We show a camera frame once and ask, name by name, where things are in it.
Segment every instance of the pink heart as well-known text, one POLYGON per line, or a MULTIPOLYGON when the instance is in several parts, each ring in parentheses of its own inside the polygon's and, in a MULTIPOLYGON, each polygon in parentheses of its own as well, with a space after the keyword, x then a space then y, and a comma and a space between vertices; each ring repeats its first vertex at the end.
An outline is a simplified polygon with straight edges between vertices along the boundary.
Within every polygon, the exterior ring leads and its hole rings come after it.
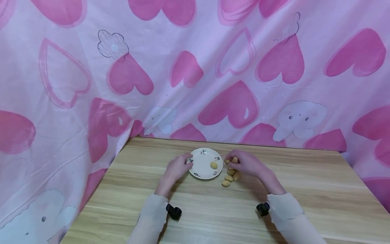
POLYGON ((226 116, 236 128, 252 123, 259 114, 256 97, 243 81, 231 85, 213 98, 198 115, 202 125, 214 125, 226 116))
POLYGON ((26 117, 0 110, 0 152, 18 154, 30 148, 35 126, 26 117))
POLYGON ((169 21, 180 27, 189 25, 196 13, 195 0, 128 0, 131 11, 142 20, 154 19, 163 10, 169 21))
POLYGON ((240 75, 250 67, 250 65, 252 64, 255 58, 256 58, 256 49, 252 41, 252 36, 250 35, 248 28, 244 27, 231 39, 231 41, 222 50, 222 53, 215 67, 215 74, 217 75, 218 78, 222 78, 229 71, 234 75, 240 75), (244 61, 245 66, 238 68, 238 70, 235 70, 231 66, 236 63, 236 59, 233 59, 232 57, 240 56, 242 54, 244 46, 246 47, 248 60, 244 61), (222 63, 228 63, 228 68, 225 68, 223 70, 221 68, 222 63))
POLYGON ((187 88, 194 88, 203 74, 196 57, 188 51, 182 51, 172 66, 169 82, 172 87, 176 87, 183 80, 187 88))
POLYGON ((373 141, 390 137, 390 105, 374 109, 358 119, 352 131, 373 141))
POLYGON ((358 119, 352 131, 367 139, 380 140, 374 150, 375 158, 390 167, 390 105, 374 109, 358 119))
POLYGON ((363 182, 390 213, 390 178, 369 177, 363 178, 363 182))
POLYGON ((353 66, 354 76, 369 76, 382 66, 385 56, 386 48, 378 33, 366 28, 344 43, 332 56, 325 66, 324 74, 334 77, 353 66))
POLYGON ((274 141, 273 135, 276 129, 272 125, 257 124, 250 129, 240 140, 240 144, 286 147, 286 141, 274 141))
POLYGON ((312 137, 304 143, 303 148, 345 152, 347 142, 342 131, 336 129, 312 137))
POLYGON ((256 78, 260 81, 272 81, 280 73, 287 84, 299 81, 305 70, 303 55, 298 38, 293 35, 276 44, 259 62, 256 78))
POLYGON ((170 135, 170 138, 184 141, 207 141, 204 135, 192 124, 188 124, 183 128, 178 129, 170 135))
POLYGON ((88 146, 92 163, 97 162, 107 151, 108 138, 118 137, 129 128, 131 117, 120 106, 94 98, 90 105, 88 119, 88 146))
POLYGON ((390 167, 390 137, 385 137, 379 141, 374 150, 375 158, 384 166, 390 167))
POLYGON ((154 138, 155 136, 153 133, 149 135, 145 135, 145 128, 142 126, 142 121, 140 120, 135 120, 133 127, 131 128, 130 131, 130 136, 129 137, 136 137, 136 136, 141 136, 141 137, 149 137, 149 138, 154 138))
POLYGON ((95 173, 89 174, 87 178, 87 184, 85 186, 84 195, 79 206, 79 212, 83 210, 85 205, 88 203, 89 198, 92 196, 96 188, 98 187, 101 179, 108 169, 100 169, 95 173))
POLYGON ((91 77, 91 74, 89 73, 88 69, 79 60, 77 60, 75 57, 73 57, 70 53, 68 53, 64 49, 60 48, 59 46, 57 46, 55 43, 53 43, 51 40, 49 40, 47 38, 43 39, 43 41, 41 43, 41 48, 39 51, 39 72, 41 73, 41 80, 43 82, 43 86, 45 87, 49 98, 51 99, 51 101, 55 105, 57 105, 58 107, 63 108, 63 109, 72 108, 78 99, 78 95, 87 94, 91 88, 91 85, 92 85, 92 77, 91 77), (53 48, 55 51, 62 54, 63 57, 66 58, 66 61, 70 62, 70 65, 76 66, 84 76, 84 77, 77 77, 77 79, 76 79, 77 83, 72 83, 72 81, 70 80, 67 84, 64 84, 64 85, 67 85, 68 86, 67 88, 70 89, 74 93, 73 97, 69 101, 63 101, 61 98, 59 98, 56 95, 56 92, 54 91, 54 88, 53 88, 52 83, 51 83, 51 82, 55 82, 55 81, 51 81, 49 79, 48 65, 58 65, 56 63, 53 64, 52 62, 58 62, 61 64, 60 66, 67 67, 64 64, 63 60, 48 62, 48 49, 49 49, 49 47, 53 48), (86 84, 84 89, 78 90, 77 85, 78 85, 78 83, 80 83, 83 80, 83 78, 86 80, 87 84, 86 84))
POLYGON ((0 30, 8 24, 16 6, 16 0, 0 0, 0 30))
POLYGON ((244 21, 259 0, 218 0, 218 19, 221 24, 233 26, 244 21))
POLYGON ((260 13, 265 19, 267 19, 276 11, 280 10, 286 2, 288 2, 288 0, 260 0, 260 13))
POLYGON ((38 10, 60 27, 79 25, 87 14, 86 0, 31 0, 38 10))
POLYGON ((112 64, 107 73, 107 83, 111 90, 119 95, 128 94, 135 87, 146 96, 154 89, 148 74, 130 54, 112 64))

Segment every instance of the cartoon sheep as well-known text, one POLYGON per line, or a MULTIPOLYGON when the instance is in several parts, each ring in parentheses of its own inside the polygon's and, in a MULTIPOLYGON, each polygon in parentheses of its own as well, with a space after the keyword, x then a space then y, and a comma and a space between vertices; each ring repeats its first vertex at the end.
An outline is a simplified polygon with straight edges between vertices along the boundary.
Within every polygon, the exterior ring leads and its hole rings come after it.
POLYGON ((0 243, 47 244, 76 215, 73 206, 62 209, 64 200, 57 190, 37 196, 27 209, 0 229, 0 243))

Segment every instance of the black device on wrist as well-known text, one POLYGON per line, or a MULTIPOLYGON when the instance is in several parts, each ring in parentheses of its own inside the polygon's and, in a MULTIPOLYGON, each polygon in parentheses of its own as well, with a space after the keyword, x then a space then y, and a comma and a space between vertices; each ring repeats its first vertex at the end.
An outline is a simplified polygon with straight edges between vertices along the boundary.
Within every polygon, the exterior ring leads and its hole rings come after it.
POLYGON ((180 219, 181 209, 179 209, 178 207, 174 208, 169 203, 167 204, 165 209, 168 211, 168 214, 171 216, 171 218, 173 218, 174 220, 180 219))
POLYGON ((269 211, 269 204, 267 202, 260 203, 256 206, 257 211, 259 212, 260 216, 267 216, 269 211))

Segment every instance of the fabric backdrop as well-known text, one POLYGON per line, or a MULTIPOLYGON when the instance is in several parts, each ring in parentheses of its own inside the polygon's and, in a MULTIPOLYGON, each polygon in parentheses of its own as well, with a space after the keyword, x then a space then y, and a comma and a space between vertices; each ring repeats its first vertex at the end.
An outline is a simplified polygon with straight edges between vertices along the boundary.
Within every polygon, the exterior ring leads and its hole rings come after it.
POLYGON ((58 243, 138 134, 337 150, 390 210, 389 13, 0 0, 0 243, 58 243))

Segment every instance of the black wrist sensor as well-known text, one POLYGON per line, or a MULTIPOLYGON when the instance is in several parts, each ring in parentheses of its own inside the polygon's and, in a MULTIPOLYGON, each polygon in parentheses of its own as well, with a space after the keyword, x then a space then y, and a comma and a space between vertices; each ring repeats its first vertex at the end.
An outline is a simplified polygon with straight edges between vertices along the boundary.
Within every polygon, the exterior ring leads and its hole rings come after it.
POLYGON ((171 204, 167 204, 167 207, 165 208, 168 211, 168 214, 173 218, 174 220, 179 220, 181 216, 181 209, 178 207, 172 207, 171 204))

